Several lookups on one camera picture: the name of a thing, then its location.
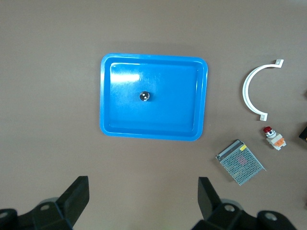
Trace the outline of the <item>large white pipe clamp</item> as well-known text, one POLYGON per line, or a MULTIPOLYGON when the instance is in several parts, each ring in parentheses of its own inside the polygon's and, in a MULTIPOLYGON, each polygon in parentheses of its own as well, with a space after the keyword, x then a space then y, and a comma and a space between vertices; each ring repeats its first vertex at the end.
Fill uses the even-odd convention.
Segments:
POLYGON ((284 60, 283 59, 277 59, 274 64, 266 64, 259 67, 256 67, 253 69, 245 78, 243 86, 242 86, 242 97, 243 101, 246 105, 246 107, 253 112, 254 114, 257 114, 259 116, 260 121, 267 121, 268 113, 260 111, 257 109, 253 103, 251 102, 251 99, 249 97, 249 86, 251 84, 252 79, 262 70, 269 69, 269 68, 277 68, 280 69, 283 66, 284 60))

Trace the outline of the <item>red pushbutton switch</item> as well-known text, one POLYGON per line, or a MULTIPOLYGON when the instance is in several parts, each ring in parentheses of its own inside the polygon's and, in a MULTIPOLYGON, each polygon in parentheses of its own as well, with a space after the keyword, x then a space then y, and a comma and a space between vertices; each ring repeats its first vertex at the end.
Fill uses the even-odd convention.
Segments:
POLYGON ((283 136, 277 133, 274 129, 270 126, 267 126, 263 129, 263 132, 266 135, 266 140, 273 146, 276 150, 281 150, 282 147, 286 146, 286 142, 283 136))

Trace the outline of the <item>perforated metal power supply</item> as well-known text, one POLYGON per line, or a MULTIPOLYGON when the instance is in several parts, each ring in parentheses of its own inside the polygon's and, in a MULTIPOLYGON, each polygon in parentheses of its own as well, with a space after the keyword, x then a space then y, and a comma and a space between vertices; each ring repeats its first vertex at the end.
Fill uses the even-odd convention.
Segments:
POLYGON ((239 186, 262 170, 266 170, 246 144, 239 139, 217 154, 215 158, 239 186))

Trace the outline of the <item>blue plastic tray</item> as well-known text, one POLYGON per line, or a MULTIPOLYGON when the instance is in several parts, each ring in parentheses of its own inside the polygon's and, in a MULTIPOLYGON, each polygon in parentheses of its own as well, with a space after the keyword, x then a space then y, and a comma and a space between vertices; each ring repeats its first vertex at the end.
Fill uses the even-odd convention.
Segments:
POLYGON ((100 129, 108 136, 195 141, 208 65, 200 57, 110 53, 100 67, 100 129), (150 93, 141 101, 142 91, 150 93))

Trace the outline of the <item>brown table cover mat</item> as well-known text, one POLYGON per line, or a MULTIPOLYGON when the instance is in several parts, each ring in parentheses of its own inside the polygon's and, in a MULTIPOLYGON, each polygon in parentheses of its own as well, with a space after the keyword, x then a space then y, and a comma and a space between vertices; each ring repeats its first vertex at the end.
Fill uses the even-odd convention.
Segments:
POLYGON ((307 0, 0 0, 0 208, 28 212, 87 175, 74 230, 190 230, 200 176, 255 216, 307 230, 307 0), (99 125, 108 53, 193 56, 209 67, 193 142, 118 138, 99 125), (247 75, 260 71, 249 97, 247 75), (263 129, 281 134, 276 150, 263 129), (239 186, 215 158, 236 139, 266 170, 239 186))

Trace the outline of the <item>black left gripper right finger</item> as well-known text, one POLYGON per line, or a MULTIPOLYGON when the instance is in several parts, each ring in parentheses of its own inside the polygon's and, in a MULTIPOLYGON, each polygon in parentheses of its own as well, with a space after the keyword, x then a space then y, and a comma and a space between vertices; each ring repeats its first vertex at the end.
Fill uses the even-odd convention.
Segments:
POLYGON ((191 230, 297 230, 283 214, 263 210, 256 217, 222 201, 209 178, 198 178, 198 204, 203 216, 191 230))

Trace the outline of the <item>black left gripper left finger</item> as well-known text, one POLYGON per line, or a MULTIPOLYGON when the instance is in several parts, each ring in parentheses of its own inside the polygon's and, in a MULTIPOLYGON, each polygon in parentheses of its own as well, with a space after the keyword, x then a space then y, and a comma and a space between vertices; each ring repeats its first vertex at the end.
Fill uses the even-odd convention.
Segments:
POLYGON ((0 230, 73 230, 89 198, 88 176, 79 176, 60 197, 45 199, 23 215, 0 209, 0 230))

